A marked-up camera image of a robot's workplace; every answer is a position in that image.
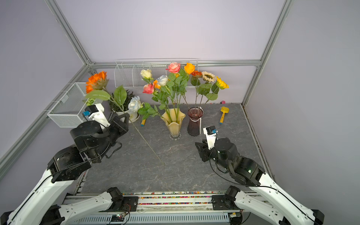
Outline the dark red glass vase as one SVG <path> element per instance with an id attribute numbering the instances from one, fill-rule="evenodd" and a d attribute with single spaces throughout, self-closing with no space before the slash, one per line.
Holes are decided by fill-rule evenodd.
<path id="1" fill-rule="evenodd" d="M 192 107 L 187 112 L 189 116 L 189 124 L 187 132 L 189 135 L 196 137 L 202 132 L 202 116 L 204 111 L 201 107 Z"/>

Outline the pink rose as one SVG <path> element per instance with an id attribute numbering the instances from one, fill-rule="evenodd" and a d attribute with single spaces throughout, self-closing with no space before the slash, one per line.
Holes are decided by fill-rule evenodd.
<path id="1" fill-rule="evenodd" d="M 181 82 L 180 70 L 181 64 L 176 62 L 170 63 L 167 68 L 169 75 L 166 86 L 169 90 L 170 99 L 174 109 L 179 109 L 179 87 Z"/>
<path id="2" fill-rule="evenodd" d="M 143 93 L 152 95 L 152 100 L 159 103 L 159 106 L 151 105 L 150 103 L 143 103 L 142 108 L 138 110 L 138 113 L 142 115 L 142 119 L 147 119 L 149 117 L 159 116 L 161 119 L 165 117 L 162 115 L 160 110 L 167 110 L 168 95 L 160 90 L 157 91 L 153 84 L 147 84 L 143 87 Z"/>

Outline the yellow ruffled glass vase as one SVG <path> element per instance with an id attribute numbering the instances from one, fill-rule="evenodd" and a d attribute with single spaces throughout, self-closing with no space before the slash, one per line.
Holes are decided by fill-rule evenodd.
<path id="1" fill-rule="evenodd" d="M 179 140 L 181 138 L 182 122 L 186 115 L 179 109 L 168 109 L 161 115 L 161 119 L 165 122 L 172 140 Z"/>

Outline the cream white rose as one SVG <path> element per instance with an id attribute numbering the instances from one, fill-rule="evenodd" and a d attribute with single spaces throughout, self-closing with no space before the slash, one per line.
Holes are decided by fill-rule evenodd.
<path id="1" fill-rule="evenodd" d="M 153 81 L 153 77 L 152 77 L 152 71 L 150 69 L 147 69 L 147 70 L 141 70 L 141 77 L 142 79 L 148 83 L 148 84 L 151 84 L 152 81 Z"/>

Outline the yellow sunflower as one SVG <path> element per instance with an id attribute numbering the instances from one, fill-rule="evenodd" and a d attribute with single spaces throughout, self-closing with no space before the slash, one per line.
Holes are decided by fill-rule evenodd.
<path id="1" fill-rule="evenodd" d="M 219 91 L 228 89 L 228 88 L 229 88 L 229 85 L 226 82 L 224 82 L 221 78 L 216 76 L 216 81 L 212 85 L 210 92 L 205 95 L 205 97 L 207 98 L 205 103 L 217 100 Z"/>

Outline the orange yellow rose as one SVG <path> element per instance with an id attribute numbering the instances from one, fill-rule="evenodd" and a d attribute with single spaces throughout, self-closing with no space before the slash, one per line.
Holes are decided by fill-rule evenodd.
<path id="1" fill-rule="evenodd" d="M 161 89 L 161 85 L 158 83 L 158 80 L 155 80 L 154 82 L 153 82 L 153 86 L 154 86 L 154 88 L 155 89 Z"/>

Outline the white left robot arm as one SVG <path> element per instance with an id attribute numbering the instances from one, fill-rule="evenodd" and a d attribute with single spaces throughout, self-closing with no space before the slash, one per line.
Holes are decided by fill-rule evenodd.
<path id="1" fill-rule="evenodd" d="M 91 168 L 100 163 L 117 140 L 128 132 L 129 114 L 114 116 L 109 125 L 86 121 L 72 129 L 71 145 L 55 154 L 41 179 L 14 211 L 1 215 L 2 225 L 65 225 L 94 212 L 116 212 L 124 197 L 116 187 L 73 206 L 57 205 L 62 193 Z"/>

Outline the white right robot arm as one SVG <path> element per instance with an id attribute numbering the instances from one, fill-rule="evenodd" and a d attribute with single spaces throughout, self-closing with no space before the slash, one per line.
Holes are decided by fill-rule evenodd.
<path id="1" fill-rule="evenodd" d="M 239 209 L 245 209 L 273 225 L 322 225 L 324 214 L 312 210 L 292 198 L 254 160 L 243 157 L 229 138 L 196 142 L 203 162 L 214 161 L 223 167 L 234 179 L 234 184 L 250 188 L 263 197 L 259 201 L 242 192 L 239 188 L 228 188 L 225 199 Z"/>

